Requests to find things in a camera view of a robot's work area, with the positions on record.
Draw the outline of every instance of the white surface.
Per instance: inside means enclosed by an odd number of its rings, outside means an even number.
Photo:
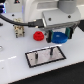
[[[5,7],[7,13],[22,12],[22,0],[15,4],[15,0],[6,0]]]
[[[6,16],[12,19],[12,14],[6,14]],[[20,13],[15,14],[15,18],[20,17],[22,17]],[[3,50],[0,52],[0,84],[18,81],[84,61],[84,32],[77,28],[73,35],[73,39],[69,40],[61,47],[67,57],[66,60],[29,68],[25,57],[26,52],[50,45],[54,46],[53,44],[43,44],[45,40],[42,42],[34,41],[32,34],[36,30],[38,29],[28,29],[25,27],[25,37],[16,39],[13,25],[4,22],[4,26],[0,27],[0,46],[3,47]]]

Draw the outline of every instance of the red object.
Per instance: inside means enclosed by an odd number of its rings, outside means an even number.
[[[35,34],[33,35],[33,38],[36,41],[42,41],[44,39],[44,34],[41,31],[37,31],[35,32]]]

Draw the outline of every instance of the white table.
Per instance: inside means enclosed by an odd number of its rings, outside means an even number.
[[[83,19],[84,6],[80,6],[79,9],[82,14],[81,19]],[[10,19],[14,18],[12,14],[4,15]],[[22,18],[22,14],[15,13],[15,18]],[[13,25],[1,19],[0,21],[4,23],[4,26],[0,27],[0,46],[3,47],[0,52],[0,84],[11,83],[84,61],[84,32],[77,28],[72,40],[68,40],[63,46],[56,45],[61,46],[60,48],[67,59],[29,68],[25,57],[26,52],[54,46],[54,44],[47,44],[45,40],[42,42],[34,41],[32,35],[38,29],[28,29],[27,27],[25,27],[25,37],[16,38]]]

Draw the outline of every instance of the cable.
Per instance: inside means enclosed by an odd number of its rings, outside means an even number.
[[[6,18],[5,16],[0,14],[0,18],[3,19],[6,22],[9,22],[11,24],[14,25],[19,25],[19,26],[28,26],[28,27],[38,27],[38,28],[43,28],[44,27],[44,23],[42,19],[37,19],[36,21],[33,22],[28,22],[28,23],[20,23],[20,22],[15,22],[13,20],[10,20],[8,18]]]
[[[9,23],[11,23],[11,24],[14,24],[14,25],[28,26],[28,23],[15,22],[15,21],[13,21],[13,20],[10,20],[10,19],[6,18],[5,16],[3,16],[3,15],[1,15],[1,14],[0,14],[0,18],[3,19],[3,20],[5,20],[6,22],[9,22]]]

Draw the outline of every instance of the screw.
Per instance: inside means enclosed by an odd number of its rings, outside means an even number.
[[[51,21],[51,18],[49,18],[49,21]]]
[[[15,16],[14,14],[12,14],[12,16]]]
[[[71,15],[69,15],[68,18],[71,18]]]

